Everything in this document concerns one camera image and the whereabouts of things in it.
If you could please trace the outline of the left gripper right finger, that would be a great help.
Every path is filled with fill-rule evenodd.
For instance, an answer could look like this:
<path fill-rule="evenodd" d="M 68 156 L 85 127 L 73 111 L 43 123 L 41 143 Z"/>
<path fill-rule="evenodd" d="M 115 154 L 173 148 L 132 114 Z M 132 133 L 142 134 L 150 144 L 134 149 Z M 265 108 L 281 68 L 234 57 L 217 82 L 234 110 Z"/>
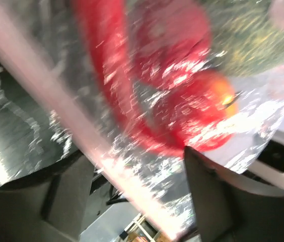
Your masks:
<path fill-rule="evenodd" d="M 284 241 L 284 190 L 237 174 L 184 148 L 196 225 L 184 241 Z"/>

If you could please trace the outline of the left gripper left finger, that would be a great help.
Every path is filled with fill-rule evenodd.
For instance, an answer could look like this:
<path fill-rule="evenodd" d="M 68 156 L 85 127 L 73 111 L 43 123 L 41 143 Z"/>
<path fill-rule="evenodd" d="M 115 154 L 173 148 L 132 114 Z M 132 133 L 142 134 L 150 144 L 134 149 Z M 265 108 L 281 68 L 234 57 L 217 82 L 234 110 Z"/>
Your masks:
<path fill-rule="evenodd" d="M 79 241 L 93 173 L 74 156 L 0 187 L 0 241 Z"/>

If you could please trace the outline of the red fake apple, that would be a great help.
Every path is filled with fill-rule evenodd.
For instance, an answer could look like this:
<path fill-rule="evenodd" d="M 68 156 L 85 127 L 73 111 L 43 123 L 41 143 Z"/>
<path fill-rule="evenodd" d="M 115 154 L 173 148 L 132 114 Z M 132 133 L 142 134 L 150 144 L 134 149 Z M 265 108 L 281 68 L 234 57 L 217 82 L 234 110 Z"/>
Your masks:
<path fill-rule="evenodd" d="M 213 69 L 200 71 L 155 103 L 153 120 L 168 142 L 178 148 L 214 150 L 233 135 L 220 126 L 238 112 L 235 96 L 224 75 Z"/>

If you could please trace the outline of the clear zip top bag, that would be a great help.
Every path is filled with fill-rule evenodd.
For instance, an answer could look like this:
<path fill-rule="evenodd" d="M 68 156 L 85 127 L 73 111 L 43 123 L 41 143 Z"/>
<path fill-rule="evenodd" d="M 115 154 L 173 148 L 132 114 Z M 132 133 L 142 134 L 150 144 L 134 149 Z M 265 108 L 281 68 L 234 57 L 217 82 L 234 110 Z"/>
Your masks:
<path fill-rule="evenodd" d="M 244 171 L 284 115 L 284 1 L 0 1 L 0 64 L 50 108 L 24 158 L 0 161 L 0 187 L 53 162 L 44 134 L 77 147 L 177 236 L 193 219 L 185 145 Z"/>

